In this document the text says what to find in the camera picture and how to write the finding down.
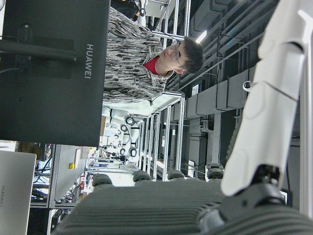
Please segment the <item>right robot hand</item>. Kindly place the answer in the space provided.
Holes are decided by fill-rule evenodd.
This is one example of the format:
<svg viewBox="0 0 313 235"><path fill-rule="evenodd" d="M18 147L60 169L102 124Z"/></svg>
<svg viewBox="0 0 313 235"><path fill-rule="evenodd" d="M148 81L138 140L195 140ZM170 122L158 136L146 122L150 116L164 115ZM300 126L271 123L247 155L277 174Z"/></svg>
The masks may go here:
<svg viewBox="0 0 313 235"><path fill-rule="evenodd" d="M313 30L309 0L282 0L258 49L250 94L220 185L201 180L105 187L56 235L310 235L311 219L280 194Z"/></svg>

